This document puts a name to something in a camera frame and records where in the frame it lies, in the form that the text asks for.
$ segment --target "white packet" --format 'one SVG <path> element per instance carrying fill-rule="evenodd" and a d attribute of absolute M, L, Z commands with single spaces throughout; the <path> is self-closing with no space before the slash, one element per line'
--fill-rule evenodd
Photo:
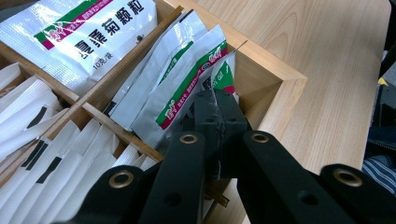
<path fill-rule="evenodd" d="M 39 158 L 44 150 L 48 147 L 48 144 L 50 144 L 50 140 L 40 140 L 37 145 L 35 146 L 35 149 L 32 151 L 32 153 L 29 155 L 29 157 L 26 159 L 26 161 L 17 169 L 15 174 L 8 180 L 8 182 L 0 189 L 0 209 L 4 205 L 4 203 L 7 201 L 9 196 L 13 193 L 13 191 L 16 189 L 15 186 L 18 186 L 23 179 L 26 177 L 26 175 L 29 173 L 28 170 L 26 170 L 27 166 L 29 163 L 34 163 L 34 158 Z"/>
<path fill-rule="evenodd" d="M 21 83 L 17 88 L 12 90 L 9 94 L 0 99 L 0 113 L 3 112 L 9 105 L 11 105 L 18 97 L 21 96 L 29 87 L 37 81 L 36 77 L 29 77 Z"/>
<path fill-rule="evenodd" d="M 207 33 L 207 29 L 195 11 L 176 23 L 160 40 L 152 52 L 148 64 L 117 104 L 111 118 L 127 131 L 137 117 L 150 93 L 175 67 L 193 42 Z"/>
<path fill-rule="evenodd" d="M 14 121 L 14 126 L 9 126 L 7 129 L 2 130 L 0 132 L 0 144 L 3 144 L 6 141 L 14 141 L 14 138 L 18 138 L 19 135 L 23 134 L 24 131 L 27 129 L 30 129 L 37 125 L 40 121 L 45 121 L 48 120 L 52 117 L 54 117 L 59 111 L 56 111 L 50 107 L 41 107 L 38 112 L 35 112 L 35 114 L 32 114 L 29 119 L 25 120 L 24 117 L 20 116 L 15 116 L 12 119 L 7 119 L 6 122 L 3 123 L 10 123 L 11 121 Z"/>
<path fill-rule="evenodd" d="M 115 148 L 112 148 L 114 145 L 118 145 L 117 137 L 106 126 L 102 125 L 96 136 L 92 140 L 92 143 L 86 150 L 81 160 L 80 166 L 75 170 L 75 172 L 71 175 L 69 181 L 58 193 L 57 200 L 49 204 L 49 208 L 46 209 L 46 213 L 43 216 L 43 219 L 53 220 L 58 213 L 61 213 L 63 211 L 63 206 L 70 199 L 79 182 L 81 182 L 85 174 L 87 174 L 87 171 L 92 166 L 94 159 L 104 153 L 112 154 L 115 150 Z M 111 148 L 108 150 L 113 151 L 106 152 L 105 150 L 102 150 L 103 148 Z"/>
<path fill-rule="evenodd" d="M 129 145 L 127 148 L 123 150 L 119 158 L 114 162 L 112 167 L 121 166 L 121 165 L 132 165 L 139 158 L 139 154 L 137 150 Z"/>
<path fill-rule="evenodd" d="M 10 64 L 9 66 L 0 70 L 0 90 L 11 83 L 20 74 L 21 69 L 18 63 Z"/>
<path fill-rule="evenodd" d="M 69 194 L 69 197 L 64 203 L 62 209 L 59 211 L 56 218 L 54 220 L 50 220 L 49 217 L 40 214 L 40 212 L 32 215 L 31 218 L 36 219 L 37 217 L 40 217 L 40 222 L 66 221 L 72 218 L 78 212 L 78 209 L 81 207 L 84 198 L 89 192 L 90 188 L 107 169 L 111 168 L 111 166 L 116 161 L 113 153 L 119 144 L 119 139 L 105 126 L 102 126 L 102 128 L 106 131 L 105 135 L 102 136 L 101 139 L 98 139 L 96 142 L 92 142 L 92 145 L 100 147 L 100 150 L 96 151 L 94 156 L 92 154 L 88 155 L 88 152 L 86 154 L 88 155 L 88 157 L 84 155 L 81 165 L 72 175 L 73 178 L 71 178 L 68 182 L 68 184 L 72 182 L 77 183 L 76 187 L 73 191 L 67 192 Z M 47 208 L 50 209 L 50 212 L 53 214 L 53 207 L 48 206 L 46 207 L 46 209 Z"/>
<path fill-rule="evenodd" d="M 28 215 L 35 210 L 42 210 L 44 204 L 42 199 L 45 199 L 46 196 L 56 197 L 59 188 L 68 181 L 80 162 L 81 156 L 76 151 L 69 150 L 63 159 L 56 158 L 48 168 L 48 170 L 53 169 L 53 171 L 46 174 L 47 170 L 37 179 L 15 211 L 10 223 L 38 223 L 37 220 Z"/>
<path fill-rule="evenodd" d="M 157 150 L 167 147 L 166 139 L 191 106 L 189 98 L 199 90 L 196 88 L 199 76 L 227 54 L 226 46 L 224 33 L 216 26 L 181 57 L 168 78 L 150 95 L 132 124 L 132 130 L 146 144 Z"/>
<path fill-rule="evenodd" d="M 81 182 L 78 184 L 75 191 L 62 208 L 61 213 L 58 214 L 57 217 L 52 221 L 45 219 L 46 217 L 42 217 L 39 223 L 66 221 L 75 216 L 92 186 L 100 178 L 100 176 L 105 173 L 105 171 L 111 168 L 111 165 L 115 161 L 116 159 L 109 153 L 97 157 L 90 169 L 87 171 L 87 174 L 84 175 L 84 178 L 82 178 Z"/>
<path fill-rule="evenodd" d="M 18 136 L 18 138 L 14 138 L 9 141 L 0 143 L 0 161 L 6 158 L 9 154 L 14 152 L 15 150 L 23 147 L 29 142 L 36 140 L 43 132 L 45 132 L 53 123 L 55 123 L 68 109 L 64 109 L 59 112 L 57 115 L 53 116 L 50 119 L 47 119 L 32 128 L 24 131 Z"/>
<path fill-rule="evenodd" d="M 123 97 L 126 95 L 128 90 L 131 88 L 132 85 L 134 85 L 134 82 L 136 79 L 139 77 L 139 75 L 142 73 L 143 69 L 145 68 L 146 64 L 149 61 L 149 58 L 152 55 L 152 51 L 155 50 L 155 48 L 158 46 L 160 43 L 161 39 L 163 36 L 168 32 L 168 30 L 172 29 L 172 27 L 179 22 L 182 18 L 186 16 L 186 13 L 182 13 L 177 20 L 175 20 L 166 30 L 163 32 L 160 37 L 155 41 L 154 45 L 152 48 L 148 51 L 146 56 L 143 58 L 142 61 L 137 65 L 137 67 L 134 69 L 131 75 L 128 76 L 128 78 L 125 80 L 125 82 L 122 84 L 120 89 L 117 91 L 117 93 L 114 95 L 113 99 L 111 102 L 108 104 L 107 108 L 103 112 L 104 114 L 108 115 L 109 117 L 113 114 L 114 110 L 117 107 L 117 104 L 120 103 L 120 101 L 123 99 Z"/>
<path fill-rule="evenodd" d="M 79 129 L 77 125 L 69 121 L 41 156 L 37 158 L 37 160 L 34 160 L 34 162 L 30 162 L 26 167 L 26 172 L 24 172 L 21 180 L 15 180 L 15 182 L 20 183 L 19 185 L 12 185 L 14 181 L 8 181 L 0 189 L 1 223 L 9 223 L 21 201 L 35 184 L 37 179 L 47 170 L 55 157 L 61 158 L 64 155 L 70 144 L 70 139 L 76 138 L 78 134 Z"/>
<path fill-rule="evenodd" d="M 50 87 L 48 87 L 41 80 L 35 81 L 32 86 L 24 91 L 14 102 L 12 102 L 7 108 L 3 110 L 3 112 L 1 112 L 0 123 L 8 119 L 20 109 L 32 103 L 33 100 L 46 94 L 52 94 Z"/>
<path fill-rule="evenodd" d="M 0 142 L 8 139 L 9 136 L 13 136 L 15 132 L 21 132 L 27 128 L 31 121 L 43 110 L 43 107 L 47 108 L 45 114 L 48 114 L 50 117 L 54 115 L 54 110 L 60 109 L 58 99 L 52 92 L 36 99 L 0 123 Z"/>
<path fill-rule="evenodd" d="M 142 171 L 147 171 L 149 168 L 151 168 L 151 166 L 155 164 L 157 164 L 155 160 L 153 160 L 150 157 L 146 157 L 146 159 L 143 161 L 142 165 L 140 166 L 140 169 L 142 169 Z"/>
<path fill-rule="evenodd" d="M 62 187 L 69 180 L 71 174 L 78 168 L 82 156 L 91 144 L 100 128 L 100 124 L 92 119 L 81 131 L 78 137 L 70 145 L 64 158 L 57 160 L 55 170 L 47 177 L 40 176 L 29 193 L 24 197 L 23 203 L 20 204 L 18 210 L 13 215 L 11 223 L 36 222 L 33 220 L 25 220 L 29 211 L 35 210 L 36 207 L 42 208 L 41 204 L 50 203 L 51 197 L 56 197 Z"/>
<path fill-rule="evenodd" d="M 2 22 L 0 40 L 82 94 L 156 25 L 148 0 L 46 0 Z"/>
<path fill-rule="evenodd" d="M 135 160 L 131 166 L 135 166 L 137 168 L 140 168 L 140 166 L 142 166 L 143 162 L 146 160 L 146 155 L 141 155 L 139 156 L 139 158 L 137 158 L 137 160 Z"/>

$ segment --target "green stripe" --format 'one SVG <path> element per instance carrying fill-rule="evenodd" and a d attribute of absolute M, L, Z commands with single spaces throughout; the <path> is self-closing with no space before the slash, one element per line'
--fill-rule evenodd
<path fill-rule="evenodd" d="M 184 91 L 189 87 L 192 79 L 195 77 L 195 75 L 198 72 L 198 69 L 204 65 L 206 62 L 209 61 L 209 57 L 211 54 L 213 54 L 218 47 L 220 47 L 221 50 L 225 49 L 227 46 L 227 42 L 223 41 L 221 44 L 217 45 L 215 48 L 210 50 L 204 57 L 202 57 L 198 62 L 194 65 L 194 67 L 190 70 L 190 72 L 187 74 L 186 78 L 184 78 L 184 81 L 181 83 L 181 85 L 178 87 L 177 91 L 175 94 L 171 97 L 169 102 L 166 104 L 165 108 L 163 109 L 163 112 L 160 114 L 160 116 L 155 120 L 159 125 L 163 124 L 163 122 L 166 120 L 165 113 L 171 103 L 172 100 L 175 101 L 175 104 L 177 104 L 177 101 L 180 99 L 181 95 L 184 93 Z"/>
<path fill-rule="evenodd" d="M 213 80 L 213 89 L 222 90 L 233 86 L 233 74 L 230 65 L 224 63 Z"/>
<path fill-rule="evenodd" d="M 63 17 L 61 17 L 59 20 L 54 22 L 52 25 L 48 26 L 46 29 L 44 29 L 42 32 L 38 33 L 35 35 L 35 38 L 37 38 L 38 41 L 43 42 L 47 39 L 45 36 L 45 32 L 49 32 L 54 28 L 54 26 L 58 25 L 58 21 L 61 21 L 63 24 L 63 27 L 65 27 L 68 23 L 73 21 L 75 18 L 77 18 L 79 15 L 81 15 L 85 10 L 96 4 L 100 0 L 87 0 L 82 2 L 80 5 L 69 11 L 67 14 L 65 14 Z"/>
<path fill-rule="evenodd" d="M 173 64 L 174 60 L 178 60 L 181 58 L 181 56 L 183 56 L 183 54 L 191 47 L 191 45 L 193 44 L 192 41 L 190 41 L 190 43 L 184 47 L 183 49 L 179 50 L 177 54 L 175 54 L 175 56 L 172 58 L 171 62 L 169 63 L 168 67 L 165 70 L 165 74 L 163 74 L 163 78 L 160 81 L 160 84 L 168 77 L 169 73 L 172 71 L 172 69 L 175 67 L 175 64 Z"/>

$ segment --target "wooden compartment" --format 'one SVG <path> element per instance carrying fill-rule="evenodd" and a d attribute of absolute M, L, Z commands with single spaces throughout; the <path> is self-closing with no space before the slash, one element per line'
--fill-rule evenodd
<path fill-rule="evenodd" d="M 132 145 L 140 153 L 150 156 L 155 161 L 162 160 L 162 154 L 145 145 L 133 134 L 123 130 L 102 111 L 149 51 L 154 41 L 181 13 L 182 8 L 178 7 L 181 5 L 186 12 L 193 8 L 208 29 L 220 24 L 226 34 L 229 50 L 238 48 L 247 40 L 247 43 L 236 54 L 235 87 L 240 96 L 241 109 L 253 129 L 266 131 L 280 138 L 303 92 L 306 77 L 193 2 L 189 0 L 154 1 L 157 3 L 158 27 L 82 96 L 76 95 L 20 54 L 0 43 L 0 65 L 3 62 L 6 64 L 18 62 L 26 77 L 38 76 L 49 84 L 59 98 L 71 105 L 64 116 L 42 137 L 53 139 L 69 120 L 73 120 L 82 128 L 90 119 L 96 119 L 116 134 L 120 139 L 121 149 Z M 7 176 L 0 174 L 0 187 L 33 149 L 34 146 L 27 148 L 12 163 L 7 170 Z"/>
<path fill-rule="evenodd" d="M 9 89 L 10 91 L 19 84 L 21 84 L 27 78 L 37 77 L 38 79 L 45 82 L 52 89 L 52 92 L 58 97 L 58 101 L 61 103 L 63 108 L 70 107 L 78 99 L 78 96 L 76 94 L 67 89 L 60 82 L 55 80 L 53 77 L 51 77 L 49 74 L 47 74 L 34 64 L 24 59 L 13 49 L 10 49 L 8 46 L 0 42 L 0 69 L 3 69 L 4 67 L 14 63 L 17 63 L 19 65 L 21 69 L 21 74 L 12 82 L 12 85 L 9 85 L 7 87 L 7 89 Z M 0 163 L 2 165 L 2 171 L 0 171 L 0 187 L 3 186 L 3 184 L 12 176 L 15 169 L 24 161 L 27 154 L 26 151 L 30 151 L 26 150 L 28 148 L 29 147 L 26 146 L 23 149 L 17 150 L 16 152 L 10 154 Z"/>
<path fill-rule="evenodd" d="M 276 56 L 248 40 L 224 21 L 188 0 L 155 0 L 163 20 L 177 6 L 184 11 L 194 9 L 208 29 L 220 24 L 226 34 L 229 51 L 236 54 L 235 87 L 240 96 L 240 106 L 253 129 L 267 131 L 280 138 L 293 109 L 303 92 L 306 77 L 280 61 Z M 87 103 L 103 111 L 138 63 L 136 58 L 125 58 L 107 74 L 106 81 L 96 85 L 85 97 Z"/>

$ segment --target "screw hole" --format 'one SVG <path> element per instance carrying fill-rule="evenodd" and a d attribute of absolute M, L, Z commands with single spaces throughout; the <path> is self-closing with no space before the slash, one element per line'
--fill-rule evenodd
<path fill-rule="evenodd" d="M 350 187 L 357 188 L 363 184 L 363 181 L 360 177 L 348 170 L 336 169 L 332 174 L 334 175 L 335 179 Z"/>
<path fill-rule="evenodd" d="M 317 197 L 312 194 L 309 191 L 302 190 L 298 193 L 298 198 L 302 203 L 308 204 L 308 205 L 317 205 L 318 204 L 318 199 Z"/>
<path fill-rule="evenodd" d="M 123 189 L 134 181 L 134 175 L 129 171 L 119 171 L 110 177 L 108 184 L 113 189 Z"/>
<path fill-rule="evenodd" d="M 169 207 L 178 206 L 181 203 L 181 195 L 178 193 L 169 193 L 163 198 L 163 202 Z"/>
<path fill-rule="evenodd" d="M 267 136 L 265 136 L 264 134 L 260 134 L 260 133 L 255 133 L 255 134 L 251 135 L 251 139 L 258 143 L 266 143 L 270 140 Z"/>
<path fill-rule="evenodd" d="M 198 137 L 193 134 L 184 134 L 180 137 L 180 141 L 184 144 L 193 144 L 198 141 Z"/>

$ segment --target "wooden table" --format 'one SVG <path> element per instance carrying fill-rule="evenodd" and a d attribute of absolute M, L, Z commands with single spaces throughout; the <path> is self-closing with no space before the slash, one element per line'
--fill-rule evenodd
<path fill-rule="evenodd" d="M 304 168 L 318 173 L 322 166 L 337 162 L 361 168 L 389 1 L 193 2 L 308 77 L 279 139 Z M 225 195 L 237 197 L 234 182 Z M 216 213 L 211 223 L 241 223 L 245 217 L 237 200 Z"/>

